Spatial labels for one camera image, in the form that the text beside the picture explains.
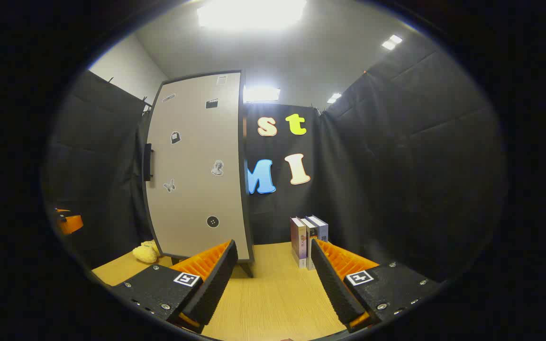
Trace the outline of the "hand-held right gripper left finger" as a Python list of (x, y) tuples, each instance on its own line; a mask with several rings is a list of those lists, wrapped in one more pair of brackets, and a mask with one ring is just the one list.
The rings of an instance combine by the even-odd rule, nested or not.
[(167, 323), (201, 334), (210, 323), (237, 264), (234, 240), (175, 265), (153, 265), (112, 287), (128, 304)]

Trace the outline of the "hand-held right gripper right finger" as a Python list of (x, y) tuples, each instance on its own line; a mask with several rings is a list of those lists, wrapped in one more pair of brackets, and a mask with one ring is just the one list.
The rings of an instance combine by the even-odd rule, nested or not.
[(310, 252), (332, 309), (349, 333), (395, 320), (443, 287), (402, 263), (375, 263), (317, 238), (310, 241)]

